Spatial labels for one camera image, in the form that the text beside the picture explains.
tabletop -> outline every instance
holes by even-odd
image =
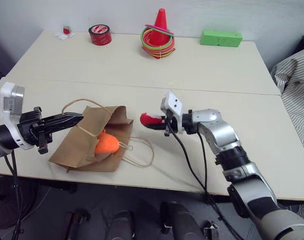
[[[147,129],[140,124],[142,113],[161,114],[161,99],[169,89],[69,82],[39,79],[34,76],[20,78],[16,77],[13,71],[2,80],[0,87],[5,81],[25,87],[23,112],[41,106],[43,117],[60,113],[66,103],[79,98],[92,99],[104,106],[124,105],[128,118],[134,120],[131,135],[148,139],[155,151],[154,163],[148,168],[138,168],[122,161],[115,172],[67,173],[65,168],[48,162],[69,132],[66,129],[53,134],[53,142],[48,145],[48,154],[40,155],[36,147],[15,151],[20,176],[189,192],[202,191],[191,175],[183,152],[175,139],[172,136],[165,137],[162,131]],[[174,93],[182,101],[185,112],[188,109],[220,110],[223,119],[237,132],[249,158],[257,164],[276,197],[304,200],[304,148],[280,96],[181,89],[174,90]],[[81,113],[86,105],[88,104],[77,102],[70,106],[68,111]],[[197,176],[204,179],[204,163],[198,136],[182,134],[179,137],[187,148]],[[134,150],[125,154],[143,164],[146,163],[150,150],[135,142],[130,144]],[[227,195],[229,183],[223,177],[222,168],[215,165],[215,156],[207,145],[206,155],[208,191],[212,194]],[[1,158],[0,174],[10,174],[5,161]]]
[[[199,38],[176,37],[175,51],[159,60],[142,48],[139,35],[112,34],[105,46],[88,32],[60,40],[44,31],[8,76],[66,82],[280,95],[256,44],[200,45]]]

black cable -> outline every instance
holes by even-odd
[[[11,240],[17,240],[19,238],[19,234],[21,231],[21,220],[22,220],[22,212],[23,212],[23,194],[20,187],[20,182],[18,178],[18,170],[17,170],[17,163],[16,163],[16,156],[14,153],[14,150],[11,153],[12,158],[12,166],[9,162],[9,159],[7,156],[4,156],[6,165],[8,166],[9,170],[11,171],[13,175],[13,187],[15,190],[15,197],[16,197],[16,203],[17,203],[17,222],[15,224],[15,228],[12,234]]]
[[[184,146],[184,144],[182,143],[182,141],[179,139],[179,137],[176,135],[176,133],[173,131],[171,125],[170,125],[170,122],[168,121],[167,122],[167,126],[168,126],[168,129],[170,131],[170,133],[175,137],[175,139],[178,141],[178,143],[180,144],[183,152],[184,152],[184,155],[185,155],[185,159],[186,159],[186,162],[187,162],[187,165],[188,165],[188,168],[190,169],[191,173],[193,174],[194,178],[197,180],[197,182],[202,186],[202,188],[204,189],[204,192],[205,192],[205,196],[209,199],[209,203],[210,205],[212,206],[213,210],[216,212],[216,214],[218,215],[219,217],[219,220],[222,220],[223,223],[225,224],[225,226],[227,227],[227,229],[231,232],[231,234],[235,237],[235,239],[237,240],[244,240],[239,234],[238,232],[229,224],[229,222],[225,219],[225,217],[223,216],[222,212],[220,211],[220,209],[218,208],[217,206],[217,203],[215,202],[215,200],[213,199],[213,197],[208,193],[208,190],[207,190],[207,159],[206,159],[206,151],[205,151],[205,147],[204,147],[204,142],[203,142],[203,139],[200,135],[200,133],[198,132],[198,135],[200,137],[200,140],[201,140],[201,145],[202,145],[202,152],[203,152],[203,158],[204,158],[204,167],[205,167],[205,170],[206,170],[206,173],[205,173],[205,186],[203,186],[203,184],[201,183],[201,181],[199,180],[199,178],[197,177],[197,175],[194,173],[192,167],[191,167],[191,163],[190,163],[190,160],[189,160],[189,156],[188,156],[188,153],[187,153],[187,150]]]

orange object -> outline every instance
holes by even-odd
[[[119,140],[115,136],[106,133],[105,129],[97,136],[97,139],[99,142],[94,150],[96,154],[115,153],[120,147]]]
[[[164,30],[168,29],[166,10],[164,8],[160,8],[158,10],[154,26],[159,27]],[[162,46],[162,45],[166,44],[169,41],[169,39],[170,39],[169,35],[152,30],[151,37],[150,37],[150,43],[155,46]]]

red traffic cone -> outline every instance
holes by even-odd
[[[154,26],[165,29],[165,30],[168,29],[166,10],[164,8],[160,8],[158,10]],[[170,39],[169,35],[152,30],[149,42],[155,46],[162,46],[162,45],[166,44],[169,41],[169,39]]]

white wall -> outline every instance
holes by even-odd
[[[0,0],[0,45],[17,62],[44,29],[86,32],[107,24],[113,33],[139,34],[158,8],[166,9],[176,36],[241,32],[256,42],[268,68],[304,35],[304,0]]]

